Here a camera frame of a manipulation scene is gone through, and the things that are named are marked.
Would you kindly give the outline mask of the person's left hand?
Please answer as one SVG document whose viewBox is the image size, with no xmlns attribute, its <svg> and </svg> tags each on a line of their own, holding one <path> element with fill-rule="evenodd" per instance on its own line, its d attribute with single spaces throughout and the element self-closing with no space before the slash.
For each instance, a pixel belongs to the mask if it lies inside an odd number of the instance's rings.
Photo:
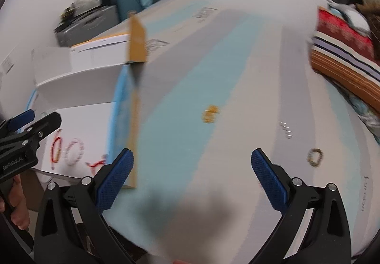
<svg viewBox="0 0 380 264">
<path fill-rule="evenodd" d="M 30 215 L 26 205 L 26 197 L 23 193 L 21 175 L 13 177 L 12 188 L 10 189 L 7 201 L 14 208 L 11 213 L 12 222 L 21 230 L 26 230 L 30 225 Z"/>
</svg>

